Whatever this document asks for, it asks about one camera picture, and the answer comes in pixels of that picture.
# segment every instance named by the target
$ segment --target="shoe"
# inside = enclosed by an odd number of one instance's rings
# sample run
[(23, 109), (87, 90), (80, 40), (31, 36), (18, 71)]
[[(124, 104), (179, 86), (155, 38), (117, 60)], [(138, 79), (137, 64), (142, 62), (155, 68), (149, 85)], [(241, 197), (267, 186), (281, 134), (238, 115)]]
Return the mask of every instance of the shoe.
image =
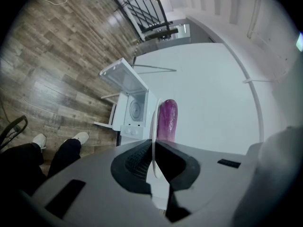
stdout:
[(46, 148), (46, 136), (44, 134), (38, 134), (36, 137), (33, 138), (32, 142), (40, 146), (40, 149)]
[(72, 139), (77, 139), (78, 141), (80, 141), (81, 145), (83, 145), (89, 139), (89, 134), (87, 134), (86, 132), (80, 132), (74, 137), (72, 137)]

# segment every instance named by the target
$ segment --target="black pants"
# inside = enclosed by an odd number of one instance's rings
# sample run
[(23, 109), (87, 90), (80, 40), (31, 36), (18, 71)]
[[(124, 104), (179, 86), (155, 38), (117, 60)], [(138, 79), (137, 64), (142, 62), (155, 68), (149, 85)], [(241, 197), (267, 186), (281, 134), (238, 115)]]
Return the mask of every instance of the black pants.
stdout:
[(23, 190), (31, 196), (47, 178), (80, 159), (80, 149), (77, 139), (65, 141), (56, 152), (46, 177), (39, 167), (44, 160), (37, 144), (9, 148), (0, 154), (1, 184)]

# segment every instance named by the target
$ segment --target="person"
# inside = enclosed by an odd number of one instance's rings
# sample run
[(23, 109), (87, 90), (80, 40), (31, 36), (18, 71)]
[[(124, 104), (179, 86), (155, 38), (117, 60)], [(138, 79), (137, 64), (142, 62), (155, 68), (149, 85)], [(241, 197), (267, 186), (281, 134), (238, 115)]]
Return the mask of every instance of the person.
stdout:
[(89, 135), (81, 132), (66, 140), (56, 152), (48, 176), (45, 176), (39, 167), (44, 163), (42, 150), (46, 148), (45, 135), (38, 134), (31, 143), (7, 149), (0, 154), (2, 184), (9, 188), (23, 190), (32, 196), (47, 178), (80, 159), (81, 146), (88, 139)]

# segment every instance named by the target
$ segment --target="wooden floor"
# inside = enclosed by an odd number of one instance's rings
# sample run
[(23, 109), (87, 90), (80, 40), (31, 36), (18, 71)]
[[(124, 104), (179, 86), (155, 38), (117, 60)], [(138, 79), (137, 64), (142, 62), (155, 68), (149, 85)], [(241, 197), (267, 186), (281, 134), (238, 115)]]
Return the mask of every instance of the wooden floor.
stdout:
[[(45, 134), (45, 173), (64, 140), (78, 132), (90, 137), (82, 156), (114, 147), (116, 133), (92, 124), (108, 122), (111, 104), (100, 97), (116, 92), (98, 73), (122, 57), (130, 61), (136, 42), (113, 0), (68, 0), (59, 6), (31, 0), (0, 55), (0, 97), (9, 120), (24, 114), (29, 122), (8, 147)], [(0, 130), (6, 125), (1, 109)]]

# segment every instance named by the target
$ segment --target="black railing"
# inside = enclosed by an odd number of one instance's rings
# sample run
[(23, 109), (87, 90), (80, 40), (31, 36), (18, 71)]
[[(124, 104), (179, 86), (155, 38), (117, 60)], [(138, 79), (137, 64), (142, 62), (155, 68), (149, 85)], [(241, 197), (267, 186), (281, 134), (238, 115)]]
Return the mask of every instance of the black railing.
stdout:
[[(164, 21), (160, 21), (159, 15), (157, 13), (157, 10), (152, 2), (152, 0), (142, 0), (143, 2), (143, 7), (141, 8), (138, 0), (123, 0), (122, 6), (127, 6), (127, 8), (131, 11), (132, 15), (137, 18), (137, 23), (142, 30), (142, 32), (148, 32), (153, 29), (159, 28), (159, 27), (166, 27), (166, 30), (169, 31), (169, 22), (166, 19), (164, 9), (162, 7), (161, 1), (156, 0), (160, 11), (162, 13), (162, 17)], [(152, 7), (152, 10), (154, 11), (154, 14), (156, 15), (153, 16), (150, 9)]]

